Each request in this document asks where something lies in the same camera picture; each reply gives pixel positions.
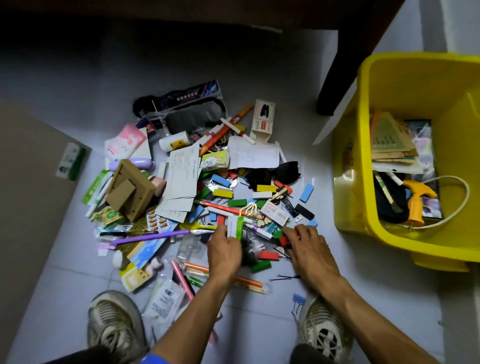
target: blue sleeve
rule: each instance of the blue sleeve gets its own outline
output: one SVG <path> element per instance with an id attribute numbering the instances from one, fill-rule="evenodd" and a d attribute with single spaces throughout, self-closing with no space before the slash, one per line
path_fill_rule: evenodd
<path id="1" fill-rule="evenodd" d="M 162 359 L 158 355 L 150 354 L 150 353 L 148 353 L 140 363 L 141 364 L 168 364 L 168 362 L 165 359 Z"/>

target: forearm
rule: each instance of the forearm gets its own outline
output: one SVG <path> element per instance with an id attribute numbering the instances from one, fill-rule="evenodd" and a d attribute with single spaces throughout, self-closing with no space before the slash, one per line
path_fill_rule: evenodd
<path id="1" fill-rule="evenodd" d="M 170 364 L 199 363 L 229 285 L 208 279 L 152 353 Z"/>
<path id="2" fill-rule="evenodd" d="M 366 303 L 344 278 L 317 287 L 338 312 L 372 364 L 437 363 L 424 349 Z"/>

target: person's left hand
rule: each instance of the person's left hand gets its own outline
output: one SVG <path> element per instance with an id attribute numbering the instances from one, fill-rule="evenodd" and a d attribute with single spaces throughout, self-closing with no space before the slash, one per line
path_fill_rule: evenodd
<path id="1" fill-rule="evenodd" d="M 227 226 L 220 225 L 208 242 L 209 279 L 233 285 L 242 258 L 241 243 L 233 237 L 227 238 Z"/>

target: dark pants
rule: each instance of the dark pants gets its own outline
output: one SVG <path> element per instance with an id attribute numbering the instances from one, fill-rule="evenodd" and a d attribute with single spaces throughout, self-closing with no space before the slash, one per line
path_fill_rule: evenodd
<path id="1" fill-rule="evenodd" d="M 110 352 L 104 346 L 97 345 L 81 352 L 74 352 L 63 358 L 53 360 L 45 364 L 108 364 Z M 334 361 L 327 358 L 321 352 L 308 344 L 300 344 L 293 349 L 290 356 L 290 364 L 333 364 Z"/>

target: orange hammer head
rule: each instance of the orange hammer head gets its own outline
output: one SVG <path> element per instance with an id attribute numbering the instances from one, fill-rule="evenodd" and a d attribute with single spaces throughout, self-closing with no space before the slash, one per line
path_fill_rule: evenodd
<path id="1" fill-rule="evenodd" d="M 420 196 L 425 195 L 429 198 L 435 198 L 437 193 L 422 182 L 404 180 L 403 184 L 412 192 L 412 197 L 408 201 L 410 214 L 407 224 L 410 226 L 423 226 L 425 222 L 422 219 L 423 203 Z"/>

